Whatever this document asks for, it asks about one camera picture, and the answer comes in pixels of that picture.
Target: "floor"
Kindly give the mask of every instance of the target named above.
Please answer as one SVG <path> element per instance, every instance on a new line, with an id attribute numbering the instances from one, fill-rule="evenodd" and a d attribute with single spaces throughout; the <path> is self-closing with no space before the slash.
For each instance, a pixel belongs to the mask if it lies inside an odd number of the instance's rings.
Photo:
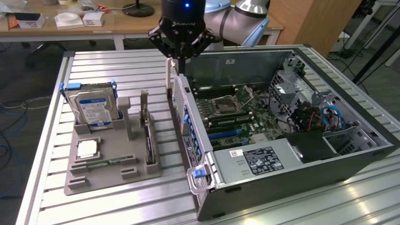
<path id="1" fill-rule="evenodd" d="M 360 23 L 361 19 L 353 19 L 345 31 L 352 33 Z M 373 22 L 369 23 L 365 32 L 361 34 L 361 38 L 365 33 L 376 26 Z M 351 65 L 351 70 L 357 73 L 361 67 L 365 65 L 376 49 L 380 47 L 391 31 L 384 30 L 379 39 L 372 44 L 371 49 L 363 51 L 364 57 L 357 57 Z M 43 52 L 40 58 L 36 60 L 36 67 L 24 67 L 24 56 L 29 51 L 39 46 L 40 43 L 31 43 L 31 49 L 24 49 L 20 43 L 13 43 L 11 48 L 1 52 L 0 45 L 0 103 L 11 100 L 27 100 L 36 97 L 49 96 L 55 88 L 55 81 L 59 72 L 60 61 L 63 57 L 63 52 L 56 48 L 51 47 Z M 113 50 L 113 42 L 111 40 L 97 41 L 97 46 L 89 46 L 88 41 L 69 41 L 63 42 L 64 46 L 71 51 L 105 51 Z M 151 48 L 151 44 L 144 39 L 128 40 L 127 47 L 132 49 Z M 381 59 L 377 61 L 375 68 L 385 59 L 392 55 L 392 53 L 400 47 L 400 40 L 397 39 L 392 48 L 385 52 Z M 336 54 L 329 54 L 335 59 L 339 59 Z M 332 64 L 343 70 L 345 68 L 344 63 L 349 64 L 352 58 L 331 60 Z M 345 75 L 352 78 L 351 72 L 347 70 Z M 400 63 L 397 67 L 388 68 L 381 66 L 379 70 L 373 73 L 369 79 L 364 82 L 368 89 L 369 95 L 377 101 L 377 103 L 387 109 L 387 111 L 400 119 L 400 105 L 397 104 L 397 99 L 400 98 Z M 40 107 L 49 103 L 49 99 L 32 102 L 29 107 Z M 11 113 L 23 113 L 21 108 L 8 110 Z M 21 185 L 13 190 L 13 192 L 0 199 L 0 224 L 11 225 L 15 224 L 16 216 L 19 213 L 21 196 L 24 193 L 24 187 L 27 184 L 31 165 L 33 162 L 33 157 L 36 153 L 36 147 L 40 139 L 40 132 L 43 123 L 45 120 L 47 108 L 27 111 L 28 122 L 27 125 L 16 132 L 15 135 L 8 137 L 12 148 L 17 152 L 21 167 Z M 0 128 L 5 128 L 17 119 L 15 115 L 7 115 L 0 112 Z M 20 123 L 5 131 L 8 134 L 20 126 Z M 0 165 L 4 164 L 5 157 L 0 158 Z M 12 159 L 9 165 L 0 171 L 0 195 L 15 186 L 19 182 L 19 170 L 15 160 Z"/>

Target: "black base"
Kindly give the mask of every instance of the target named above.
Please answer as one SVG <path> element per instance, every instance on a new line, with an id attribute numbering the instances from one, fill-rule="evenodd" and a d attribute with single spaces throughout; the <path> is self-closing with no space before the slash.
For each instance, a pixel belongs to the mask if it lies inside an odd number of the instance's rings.
<path id="1" fill-rule="evenodd" d="M 349 57 L 352 57 L 352 55 L 355 54 L 355 51 L 352 49 L 343 49 L 337 55 L 344 58 L 348 59 Z"/>
<path id="2" fill-rule="evenodd" d="M 124 9 L 124 14 L 133 16 L 133 17 L 147 17 L 155 14 L 155 8 L 145 4 L 139 4 L 139 7 L 136 4 L 128 4 L 124 6 L 124 8 L 131 7 L 128 9 Z"/>

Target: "wooden table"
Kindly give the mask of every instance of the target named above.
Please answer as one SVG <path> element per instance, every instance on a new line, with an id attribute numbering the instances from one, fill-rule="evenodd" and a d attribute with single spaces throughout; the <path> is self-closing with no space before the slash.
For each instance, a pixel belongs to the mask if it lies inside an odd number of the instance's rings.
<path id="1" fill-rule="evenodd" d="M 121 8 L 133 0 L 96 0 L 97 4 Z M 155 15 L 144 18 L 127 16 L 120 10 L 105 14 L 103 27 L 83 27 L 68 30 L 57 30 L 53 17 L 59 10 L 68 7 L 63 5 L 47 6 L 40 0 L 29 0 L 28 6 L 33 13 L 43 13 L 48 19 L 41 29 L 8 28 L 11 16 L 0 20 L 0 42 L 29 42 L 29 41 L 68 41 L 113 39 L 116 50 L 124 50 L 123 40 L 125 38 L 147 38 L 148 30 L 157 26 L 160 19 L 160 3 L 156 0 L 141 0 L 141 3 L 152 5 L 156 9 Z M 284 29 L 283 25 L 269 16 L 269 24 L 265 35 L 269 35 L 268 45 L 273 45 Z"/>

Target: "metal slotted table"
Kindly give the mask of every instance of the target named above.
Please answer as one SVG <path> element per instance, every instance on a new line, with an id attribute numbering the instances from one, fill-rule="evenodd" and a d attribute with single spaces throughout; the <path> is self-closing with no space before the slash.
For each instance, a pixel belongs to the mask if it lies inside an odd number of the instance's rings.
<path id="1" fill-rule="evenodd" d="M 352 84 L 312 48 L 296 45 L 335 82 L 400 139 L 400 123 Z M 323 90 L 312 71 L 305 77 Z M 137 183 L 65 196 L 63 186 L 72 137 L 73 114 L 59 83 L 119 84 L 139 111 L 140 91 L 149 91 L 163 176 Z M 17 224 L 400 224 L 400 151 L 371 164 L 347 181 L 287 197 L 207 221 L 196 220 L 165 95 L 165 58 L 157 50 L 67 53 L 63 59 L 41 133 Z"/>

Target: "sticker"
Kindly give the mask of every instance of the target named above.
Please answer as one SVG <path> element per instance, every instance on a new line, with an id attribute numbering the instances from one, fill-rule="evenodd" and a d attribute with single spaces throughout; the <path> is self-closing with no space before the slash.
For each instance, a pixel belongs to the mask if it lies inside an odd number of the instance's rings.
<path id="1" fill-rule="evenodd" d="M 244 120 L 248 120 L 251 117 L 249 116 L 244 116 L 244 117 L 239 117 L 237 119 L 236 119 L 236 121 L 239 122 L 239 121 L 244 121 Z"/>
<path id="2" fill-rule="evenodd" d="M 243 156 L 243 149 L 229 151 L 231 157 Z"/>
<path id="3" fill-rule="evenodd" d="M 272 147 L 245 151 L 243 154 L 255 175 L 284 169 Z"/>
<path id="4" fill-rule="evenodd" d="M 227 124 L 227 123 L 235 123 L 235 122 L 236 122 L 235 120 L 228 120 L 228 121 L 217 122 L 217 125 Z"/>
<path id="5" fill-rule="evenodd" d="M 112 33 L 111 30 L 93 30 L 93 34 L 109 34 Z"/>
<path id="6" fill-rule="evenodd" d="M 87 123 L 92 127 L 103 127 L 111 124 L 111 113 L 105 109 L 105 98 L 88 99 L 80 101 L 80 108 L 85 117 Z"/>
<path id="7" fill-rule="evenodd" d="M 228 64 L 235 64 L 235 60 L 227 60 L 227 63 L 225 63 L 227 65 Z"/>

